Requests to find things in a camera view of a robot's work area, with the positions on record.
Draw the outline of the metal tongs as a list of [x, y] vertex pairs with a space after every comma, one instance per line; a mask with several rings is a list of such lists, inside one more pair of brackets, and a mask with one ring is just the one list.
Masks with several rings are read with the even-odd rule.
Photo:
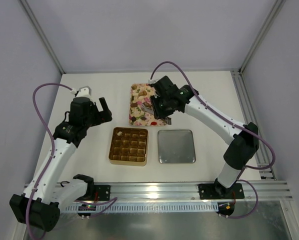
[[[147, 107], [144, 103], [141, 104], [141, 109], [144, 111], [144, 112], [147, 112], [151, 115], [155, 115], [155, 112], [153, 110], [152, 107]], [[167, 125], [171, 125], [172, 124], [172, 119], [170, 117], [165, 117], [165, 118], [161, 118], [160, 120], [164, 121]]]

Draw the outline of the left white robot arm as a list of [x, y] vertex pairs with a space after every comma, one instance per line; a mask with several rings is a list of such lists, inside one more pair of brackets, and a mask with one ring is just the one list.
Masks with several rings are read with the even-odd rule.
[[88, 97], [75, 97], [68, 120], [62, 121], [51, 136], [51, 149], [38, 173], [22, 194], [13, 194], [9, 205], [18, 222], [50, 232], [61, 212], [75, 200], [87, 200], [95, 193], [94, 179], [77, 174], [60, 191], [55, 186], [71, 156], [87, 136], [89, 128], [112, 121], [105, 98], [99, 98], [102, 111]]

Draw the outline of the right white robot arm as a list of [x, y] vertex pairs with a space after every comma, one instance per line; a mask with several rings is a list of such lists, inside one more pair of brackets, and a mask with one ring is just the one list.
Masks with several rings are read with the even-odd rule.
[[214, 192], [221, 198], [229, 195], [247, 162], [259, 149], [258, 127], [231, 120], [211, 105], [190, 84], [179, 88], [167, 76], [150, 80], [154, 89], [150, 97], [156, 119], [168, 119], [178, 111], [205, 124], [228, 145], [223, 155], [225, 164], [214, 181]]

